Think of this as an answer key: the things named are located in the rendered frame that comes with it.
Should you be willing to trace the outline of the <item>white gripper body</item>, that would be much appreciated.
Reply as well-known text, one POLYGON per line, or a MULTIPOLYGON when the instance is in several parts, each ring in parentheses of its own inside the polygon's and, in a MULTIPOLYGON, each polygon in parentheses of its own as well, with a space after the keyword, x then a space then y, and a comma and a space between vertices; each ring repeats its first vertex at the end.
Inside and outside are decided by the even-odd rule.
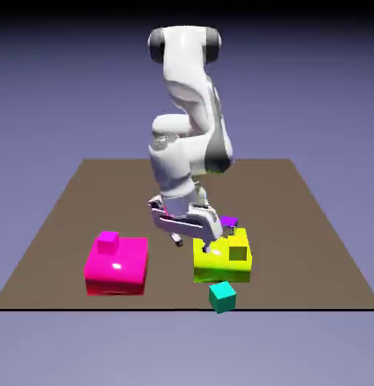
POLYGON ((204 242, 213 242, 222 236, 222 224, 211 206, 189 204, 187 214, 181 217, 166 214, 156 204, 149 207, 156 226, 169 234, 185 235, 204 242))

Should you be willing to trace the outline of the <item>small yellow cube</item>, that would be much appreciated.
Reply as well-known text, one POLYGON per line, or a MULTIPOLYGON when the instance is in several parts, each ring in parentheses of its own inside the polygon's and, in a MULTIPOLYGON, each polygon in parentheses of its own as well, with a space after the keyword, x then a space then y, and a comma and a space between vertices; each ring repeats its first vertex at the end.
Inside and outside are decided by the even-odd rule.
POLYGON ((248 240, 244 235, 228 236, 228 255, 231 261, 246 261, 248 240))

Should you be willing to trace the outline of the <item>small purple cube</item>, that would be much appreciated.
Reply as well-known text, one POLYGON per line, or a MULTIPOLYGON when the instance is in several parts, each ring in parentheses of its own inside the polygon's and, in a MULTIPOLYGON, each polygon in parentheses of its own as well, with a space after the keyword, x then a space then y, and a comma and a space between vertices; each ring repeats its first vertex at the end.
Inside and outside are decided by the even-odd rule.
POLYGON ((233 216, 220 216, 220 222, 222 225, 222 236, 228 237, 235 233, 235 229, 238 226, 238 218, 233 216))

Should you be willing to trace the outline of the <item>small teal cube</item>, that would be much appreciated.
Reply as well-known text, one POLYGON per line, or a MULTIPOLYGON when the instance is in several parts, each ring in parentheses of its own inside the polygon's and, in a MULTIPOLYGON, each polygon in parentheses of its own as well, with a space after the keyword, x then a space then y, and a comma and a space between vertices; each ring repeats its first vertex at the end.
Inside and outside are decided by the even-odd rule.
POLYGON ((209 286, 209 302, 217 314, 234 310, 236 297, 237 293, 228 281, 209 286))

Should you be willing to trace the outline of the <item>small magenta cube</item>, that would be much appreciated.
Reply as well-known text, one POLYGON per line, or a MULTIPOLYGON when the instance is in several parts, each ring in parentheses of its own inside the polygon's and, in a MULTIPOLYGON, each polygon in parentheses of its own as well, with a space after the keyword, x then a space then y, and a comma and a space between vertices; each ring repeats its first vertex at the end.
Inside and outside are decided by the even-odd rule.
POLYGON ((102 231, 96 240, 97 252, 104 255, 114 255, 119 248, 119 233, 116 231, 102 231))

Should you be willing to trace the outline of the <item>large yellow box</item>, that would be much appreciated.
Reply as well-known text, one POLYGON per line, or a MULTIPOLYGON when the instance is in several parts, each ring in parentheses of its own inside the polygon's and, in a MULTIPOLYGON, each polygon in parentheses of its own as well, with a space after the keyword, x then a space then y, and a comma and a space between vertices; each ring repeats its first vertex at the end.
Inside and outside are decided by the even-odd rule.
MULTIPOLYGON (((236 228, 233 235, 247 237, 245 228, 236 228)), ((228 237, 220 237, 210 245, 210 252, 202 252, 203 241, 193 239, 194 282, 246 283, 250 281, 252 270, 252 253, 248 240, 247 260, 231 261, 228 255, 228 237)))

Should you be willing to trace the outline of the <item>large pink box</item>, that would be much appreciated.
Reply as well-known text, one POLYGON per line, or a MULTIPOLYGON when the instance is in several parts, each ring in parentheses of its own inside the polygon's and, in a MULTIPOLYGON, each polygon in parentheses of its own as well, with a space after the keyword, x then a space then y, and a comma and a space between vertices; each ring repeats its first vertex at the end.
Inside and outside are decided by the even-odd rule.
POLYGON ((104 255, 97 252, 97 237, 84 266, 87 294, 141 296, 146 285, 148 239, 119 235, 117 253, 104 255))

